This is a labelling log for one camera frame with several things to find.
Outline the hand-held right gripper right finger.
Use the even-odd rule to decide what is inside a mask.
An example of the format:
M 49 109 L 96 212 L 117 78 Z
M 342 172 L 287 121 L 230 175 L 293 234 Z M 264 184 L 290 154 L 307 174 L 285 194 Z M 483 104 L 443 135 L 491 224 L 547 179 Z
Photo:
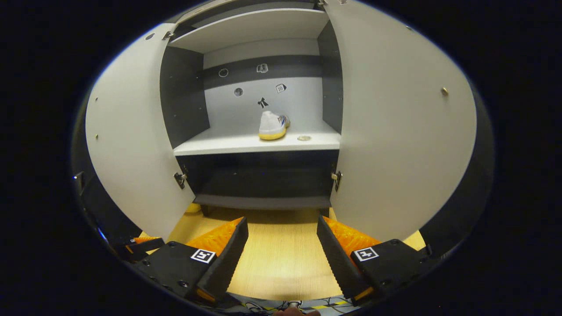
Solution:
M 320 215 L 317 236 L 337 284 L 357 306 L 379 302 L 407 288 L 433 268 L 433 250 L 399 239 L 385 242 Z

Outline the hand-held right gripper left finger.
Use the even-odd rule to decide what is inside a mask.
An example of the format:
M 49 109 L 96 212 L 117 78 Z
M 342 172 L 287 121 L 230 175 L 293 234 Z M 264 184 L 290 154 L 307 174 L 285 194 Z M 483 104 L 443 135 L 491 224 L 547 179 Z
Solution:
M 186 244 L 159 238 L 154 252 L 134 268 L 171 294 L 213 306 L 225 296 L 248 236 L 247 219 L 241 217 Z

